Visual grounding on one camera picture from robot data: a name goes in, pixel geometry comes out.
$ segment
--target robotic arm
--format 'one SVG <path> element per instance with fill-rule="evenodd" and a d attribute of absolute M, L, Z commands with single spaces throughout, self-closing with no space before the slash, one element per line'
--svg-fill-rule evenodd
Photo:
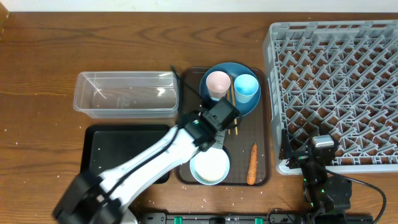
<path fill-rule="evenodd" d="M 124 214 L 134 219 L 128 210 L 130 203 L 166 172 L 209 149 L 217 131 L 226 129 L 238 115 L 224 98 L 200 115 L 184 115 L 182 124 L 130 161 L 98 176 L 89 171 L 77 175 L 53 216 L 61 224 L 126 223 Z"/>

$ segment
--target plastic bin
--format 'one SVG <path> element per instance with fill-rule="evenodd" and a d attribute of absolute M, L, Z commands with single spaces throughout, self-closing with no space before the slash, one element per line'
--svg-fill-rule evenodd
<path fill-rule="evenodd" d="M 397 44 L 398 21 L 270 26 L 262 48 L 278 172 L 301 174 L 278 159 L 281 131 L 300 149 L 320 124 L 340 142 L 328 169 L 398 171 Z"/>
<path fill-rule="evenodd" d="M 73 105 L 92 118 L 173 118 L 177 79 L 172 72 L 82 72 Z"/>

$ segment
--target pink cup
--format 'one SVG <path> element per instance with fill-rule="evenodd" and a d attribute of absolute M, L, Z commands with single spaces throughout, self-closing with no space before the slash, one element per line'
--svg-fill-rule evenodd
<path fill-rule="evenodd" d="M 225 72 L 211 72 L 206 79 L 206 86 L 212 100 L 219 101 L 231 86 L 231 80 Z"/>

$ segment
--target white wall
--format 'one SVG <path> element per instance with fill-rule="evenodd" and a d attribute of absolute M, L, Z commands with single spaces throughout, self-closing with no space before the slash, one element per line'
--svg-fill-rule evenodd
<path fill-rule="evenodd" d="M 398 0 L 0 0 L 9 11 L 398 12 Z"/>

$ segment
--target brown tray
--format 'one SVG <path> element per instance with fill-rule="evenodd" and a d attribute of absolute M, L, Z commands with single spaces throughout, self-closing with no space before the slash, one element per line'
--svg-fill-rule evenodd
<path fill-rule="evenodd" d="M 192 67 L 184 71 L 185 82 L 199 91 L 201 78 L 209 68 Z M 261 98 L 256 108 L 245 116 L 238 128 L 238 135 L 235 130 L 231 134 L 226 133 L 224 148 L 229 154 L 231 167 L 229 173 L 219 185 L 249 186 L 246 183 L 246 176 L 249 168 L 251 148 L 254 142 L 257 142 L 257 177 L 254 186 L 262 186 L 267 183 L 271 177 L 271 155 L 269 144 L 269 119 L 266 109 L 266 76 L 256 68 L 252 68 L 260 81 Z M 201 100 L 188 88 L 184 89 L 185 104 L 184 112 L 200 108 Z M 175 168 L 177 179 L 184 184 L 200 184 L 191 175 L 189 162 Z"/>

